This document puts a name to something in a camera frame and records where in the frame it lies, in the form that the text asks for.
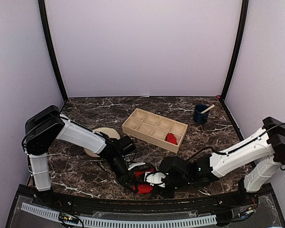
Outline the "red santa sock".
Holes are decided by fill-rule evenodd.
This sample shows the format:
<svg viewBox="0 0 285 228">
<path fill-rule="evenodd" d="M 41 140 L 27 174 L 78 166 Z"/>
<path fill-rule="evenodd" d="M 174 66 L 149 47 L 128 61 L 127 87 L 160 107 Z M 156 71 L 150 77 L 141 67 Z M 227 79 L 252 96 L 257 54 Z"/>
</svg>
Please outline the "red santa sock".
<svg viewBox="0 0 285 228">
<path fill-rule="evenodd" d="M 165 141 L 172 143 L 172 144 L 175 144 L 175 145 L 178 144 L 177 138 L 175 137 L 175 135 L 173 133 L 168 133 L 166 138 L 165 138 Z"/>
<path fill-rule="evenodd" d="M 153 172 L 153 171 L 154 171 L 154 168 L 150 168 L 144 171 L 139 171 L 139 170 L 134 171 L 136 180 L 138 182 L 138 194 L 150 194 L 152 192 L 153 186 L 151 186 L 148 183 L 144 183 L 143 181 L 140 181 L 139 177 L 140 176 L 144 177 L 146 172 Z"/>
</svg>

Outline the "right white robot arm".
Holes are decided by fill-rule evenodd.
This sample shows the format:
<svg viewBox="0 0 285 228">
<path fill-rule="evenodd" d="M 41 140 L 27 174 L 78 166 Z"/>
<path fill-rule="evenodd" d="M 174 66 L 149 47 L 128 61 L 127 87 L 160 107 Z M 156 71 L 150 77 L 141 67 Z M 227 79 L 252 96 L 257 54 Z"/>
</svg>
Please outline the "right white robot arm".
<svg viewBox="0 0 285 228">
<path fill-rule="evenodd" d="M 153 181 L 170 192 L 188 185 L 204 187 L 251 162 L 256 162 L 256 166 L 240 180 L 239 191 L 233 195 L 237 206 L 245 205 L 251 193 L 259 191 L 278 170 L 285 170 L 285 123 L 267 117 L 250 137 L 194 162 L 178 156 L 166 157 Z"/>
</svg>

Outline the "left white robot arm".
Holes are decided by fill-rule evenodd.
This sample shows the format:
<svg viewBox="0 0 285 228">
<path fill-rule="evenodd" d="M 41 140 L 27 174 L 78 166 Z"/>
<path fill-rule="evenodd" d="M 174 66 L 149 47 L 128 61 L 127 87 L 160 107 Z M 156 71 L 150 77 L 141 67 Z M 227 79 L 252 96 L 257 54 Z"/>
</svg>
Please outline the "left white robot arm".
<svg viewBox="0 0 285 228">
<path fill-rule="evenodd" d="M 55 140 L 63 140 L 88 149 L 105 159 L 115 174 L 117 181 L 128 190 L 137 193 L 138 183 L 135 174 L 128 167 L 124 156 L 136 147 L 129 136 L 121 139 L 110 138 L 83 127 L 61 114 L 58 107 L 51 105 L 25 123 L 25 136 L 22 149 L 29 157 L 31 174 L 39 191 L 39 200 L 47 207 L 57 204 L 57 195 L 50 191 L 47 153 Z"/>
</svg>

